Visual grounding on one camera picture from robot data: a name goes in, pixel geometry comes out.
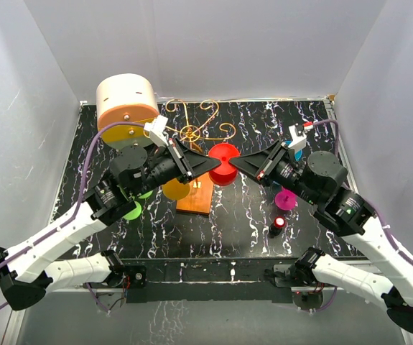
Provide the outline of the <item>red wine glass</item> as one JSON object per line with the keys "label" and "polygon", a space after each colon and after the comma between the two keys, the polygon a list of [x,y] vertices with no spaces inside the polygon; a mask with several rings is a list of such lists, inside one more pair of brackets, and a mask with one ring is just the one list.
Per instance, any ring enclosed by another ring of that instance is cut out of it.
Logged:
{"label": "red wine glass", "polygon": [[209,153],[209,157],[220,160],[220,165],[209,172],[210,179],[219,186],[227,186],[234,182],[238,170],[230,164],[230,159],[238,157],[240,152],[229,143],[220,143],[214,145]]}

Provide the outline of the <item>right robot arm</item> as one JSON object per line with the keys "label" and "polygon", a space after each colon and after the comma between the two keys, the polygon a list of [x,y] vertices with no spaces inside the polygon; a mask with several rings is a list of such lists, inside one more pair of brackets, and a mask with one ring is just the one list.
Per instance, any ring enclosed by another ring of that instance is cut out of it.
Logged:
{"label": "right robot arm", "polygon": [[278,183],[315,207],[314,218],[358,249],[379,275],[344,264],[310,247],[278,280],[340,287],[372,302],[400,328],[413,334],[413,257],[382,224],[376,209],[344,187],[348,171],[331,152],[316,151],[295,161],[285,143],[233,157],[230,164],[261,185]]}

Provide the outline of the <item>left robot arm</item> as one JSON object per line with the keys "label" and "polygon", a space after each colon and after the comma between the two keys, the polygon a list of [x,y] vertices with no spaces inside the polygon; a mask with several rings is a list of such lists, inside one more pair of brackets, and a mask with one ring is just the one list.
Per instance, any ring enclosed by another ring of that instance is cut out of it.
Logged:
{"label": "left robot arm", "polygon": [[220,164],[178,139],[169,139],[165,147],[125,147],[69,211],[19,245],[0,247],[0,288],[6,302],[21,311],[54,290],[87,283],[121,285],[128,274],[113,250],[80,259],[61,256],[136,210],[140,196],[171,180],[189,183]]}

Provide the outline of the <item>magenta wine glass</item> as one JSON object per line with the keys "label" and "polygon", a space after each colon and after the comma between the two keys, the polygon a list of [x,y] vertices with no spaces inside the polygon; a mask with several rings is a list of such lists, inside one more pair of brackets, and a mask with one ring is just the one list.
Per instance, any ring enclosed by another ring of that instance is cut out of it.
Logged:
{"label": "magenta wine glass", "polygon": [[274,202],[279,209],[290,211],[297,205],[297,196],[288,190],[282,190],[275,195]]}

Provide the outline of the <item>orange wine glass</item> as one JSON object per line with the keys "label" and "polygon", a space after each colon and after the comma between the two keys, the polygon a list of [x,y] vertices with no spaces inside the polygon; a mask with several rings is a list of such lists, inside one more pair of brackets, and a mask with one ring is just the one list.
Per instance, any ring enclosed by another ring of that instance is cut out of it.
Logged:
{"label": "orange wine glass", "polygon": [[178,201],[190,193],[190,184],[180,183],[176,178],[162,185],[163,194],[170,200]]}

